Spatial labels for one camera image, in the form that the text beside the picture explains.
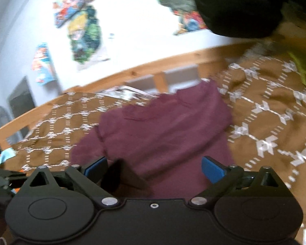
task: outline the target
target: wooden bed rail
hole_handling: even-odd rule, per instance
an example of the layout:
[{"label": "wooden bed rail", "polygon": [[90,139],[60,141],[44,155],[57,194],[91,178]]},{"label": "wooden bed rail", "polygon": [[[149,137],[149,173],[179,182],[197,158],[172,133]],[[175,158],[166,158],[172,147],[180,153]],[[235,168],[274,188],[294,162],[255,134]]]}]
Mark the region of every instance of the wooden bed rail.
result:
[{"label": "wooden bed rail", "polygon": [[[124,85],[126,82],[147,75],[153,75],[155,86],[159,92],[168,91],[168,82],[165,77],[165,71],[185,67],[188,65],[198,65],[198,75],[206,78],[222,69],[227,68],[225,58],[235,58],[241,56],[244,51],[250,48],[253,42],[240,43],[216,48],[198,50],[182,55],[176,55],[165,59],[157,60],[151,63],[139,65],[137,67],[121,71],[101,80],[95,81],[85,86],[75,86],[64,91],[67,92],[87,92],[97,93],[114,86]],[[49,101],[39,107],[36,107],[27,113],[15,118],[5,126],[0,128],[0,148],[5,150],[10,147],[7,138],[24,127],[32,129],[41,121],[50,111],[54,104],[62,96]]]}]

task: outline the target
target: blue lever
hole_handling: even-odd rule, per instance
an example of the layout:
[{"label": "blue lever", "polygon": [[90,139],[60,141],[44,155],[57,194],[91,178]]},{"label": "blue lever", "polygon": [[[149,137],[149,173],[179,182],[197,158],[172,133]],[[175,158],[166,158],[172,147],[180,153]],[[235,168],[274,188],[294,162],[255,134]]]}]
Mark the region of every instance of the blue lever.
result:
[{"label": "blue lever", "polygon": [[102,179],[103,175],[108,170],[108,160],[105,157],[100,158],[88,165],[82,166],[82,174],[88,179],[97,183]]},{"label": "blue lever", "polygon": [[211,183],[216,183],[226,175],[226,166],[211,157],[203,157],[202,171]]}]

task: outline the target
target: metal screw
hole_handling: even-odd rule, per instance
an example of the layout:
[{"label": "metal screw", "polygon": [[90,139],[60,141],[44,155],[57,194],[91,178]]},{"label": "metal screw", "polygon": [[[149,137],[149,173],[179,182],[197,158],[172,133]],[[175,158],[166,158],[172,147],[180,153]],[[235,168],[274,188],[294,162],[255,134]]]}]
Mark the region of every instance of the metal screw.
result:
[{"label": "metal screw", "polygon": [[111,205],[115,205],[118,203],[118,199],[114,198],[114,197],[106,197],[104,199],[102,199],[102,204],[106,205],[106,206],[111,206]]},{"label": "metal screw", "polygon": [[203,205],[207,203],[207,200],[204,197],[194,197],[191,201],[192,204],[195,205]]},{"label": "metal screw", "polygon": [[158,204],[151,204],[150,206],[151,206],[151,208],[153,208],[153,209],[155,209],[155,208],[158,208],[158,207],[159,207],[159,205],[158,205]]}]

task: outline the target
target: purple clothing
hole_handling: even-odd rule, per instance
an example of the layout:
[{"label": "purple clothing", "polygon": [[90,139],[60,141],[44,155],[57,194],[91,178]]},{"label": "purple clothing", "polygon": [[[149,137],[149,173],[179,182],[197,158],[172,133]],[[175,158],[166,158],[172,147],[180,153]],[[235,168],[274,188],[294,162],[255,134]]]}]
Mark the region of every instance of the purple clothing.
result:
[{"label": "purple clothing", "polygon": [[176,94],[162,94],[148,106],[128,105],[104,113],[71,152],[72,164],[100,156],[124,159],[144,178],[150,198],[191,198],[211,184],[201,170],[203,156],[233,164],[225,128],[231,113],[214,81]]}]

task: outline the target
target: colorful poster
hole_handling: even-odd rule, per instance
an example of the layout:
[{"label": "colorful poster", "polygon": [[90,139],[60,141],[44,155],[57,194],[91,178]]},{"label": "colorful poster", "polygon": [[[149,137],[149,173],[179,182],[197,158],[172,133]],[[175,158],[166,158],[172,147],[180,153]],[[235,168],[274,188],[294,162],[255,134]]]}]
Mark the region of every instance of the colorful poster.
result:
[{"label": "colorful poster", "polygon": [[179,29],[175,35],[206,29],[206,25],[197,11],[194,0],[158,0],[163,6],[179,16]]},{"label": "colorful poster", "polygon": [[78,70],[110,59],[103,43],[96,9],[91,4],[84,7],[71,19],[68,26],[68,38],[73,59],[78,63]]},{"label": "colorful poster", "polygon": [[57,28],[76,14],[85,4],[86,0],[56,0],[53,3],[54,19]]},{"label": "colorful poster", "polygon": [[38,72],[36,82],[44,85],[48,82],[55,81],[54,69],[49,55],[48,46],[42,43],[37,47],[36,54],[32,63],[32,70]]}]

